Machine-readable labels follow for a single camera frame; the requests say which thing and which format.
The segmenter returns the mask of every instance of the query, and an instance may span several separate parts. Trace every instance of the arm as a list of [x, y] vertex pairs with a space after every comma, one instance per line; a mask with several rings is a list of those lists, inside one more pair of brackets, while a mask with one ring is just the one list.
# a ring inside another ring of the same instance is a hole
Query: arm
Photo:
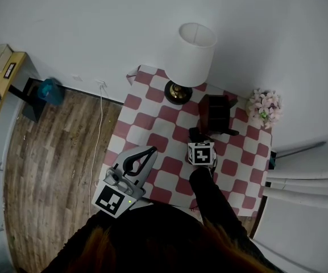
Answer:
[[269, 262], [248, 238], [246, 229], [238, 220], [221, 190], [214, 183], [208, 169], [201, 167], [195, 170], [191, 174], [189, 182], [196, 195], [197, 204], [203, 218], [206, 218], [214, 225], [221, 225], [232, 241], [237, 241], [238, 246], [244, 252], [254, 256], [269, 269], [282, 272]]
[[78, 230], [65, 244], [64, 248], [58, 253], [57, 257], [51, 261], [49, 266], [42, 273], [64, 272], [71, 260], [78, 258], [83, 252], [85, 243], [92, 231], [100, 226], [107, 229], [112, 224], [112, 216], [99, 211], [88, 219], [85, 226]]

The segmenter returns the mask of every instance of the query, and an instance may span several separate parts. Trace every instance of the fiducial marker cube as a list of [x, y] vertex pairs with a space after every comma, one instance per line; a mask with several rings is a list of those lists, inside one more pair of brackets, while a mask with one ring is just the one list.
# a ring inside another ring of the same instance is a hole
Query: fiducial marker cube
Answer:
[[213, 165], [214, 143], [188, 143], [188, 159], [192, 165]]

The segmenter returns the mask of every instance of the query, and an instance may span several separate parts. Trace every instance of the flower bouquet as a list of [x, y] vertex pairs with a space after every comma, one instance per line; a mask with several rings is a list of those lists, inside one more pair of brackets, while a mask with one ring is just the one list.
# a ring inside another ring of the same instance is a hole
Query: flower bouquet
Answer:
[[275, 91], [254, 90], [248, 100], [247, 114], [251, 120], [269, 129], [283, 115], [281, 97]]

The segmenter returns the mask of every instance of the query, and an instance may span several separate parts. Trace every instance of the brass lamp base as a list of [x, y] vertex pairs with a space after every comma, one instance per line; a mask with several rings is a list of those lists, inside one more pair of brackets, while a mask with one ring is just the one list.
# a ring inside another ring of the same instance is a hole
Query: brass lamp base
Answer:
[[177, 85], [173, 81], [169, 81], [165, 86], [164, 93], [170, 103], [182, 105], [190, 100], [193, 90], [188, 87]]

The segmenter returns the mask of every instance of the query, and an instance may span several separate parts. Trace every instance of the red and white checkered tablecloth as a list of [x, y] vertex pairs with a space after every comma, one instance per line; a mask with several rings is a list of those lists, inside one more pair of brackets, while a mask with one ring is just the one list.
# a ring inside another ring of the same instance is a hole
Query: red and white checkered tablecloth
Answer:
[[195, 169], [187, 160], [189, 128], [198, 124], [198, 103], [204, 94], [227, 94], [238, 103], [231, 109], [230, 128], [237, 136], [215, 135], [218, 165], [214, 181], [239, 216], [256, 216], [267, 173], [271, 130], [249, 122], [246, 100], [203, 84], [193, 88], [185, 105], [171, 104], [164, 96], [168, 82], [161, 69], [140, 66], [110, 140], [101, 177], [117, 155], [136, 146], [156, 146], [159, 154], [144, 185], [146, 198], [193, 208], [195, 195], [189, 176]]

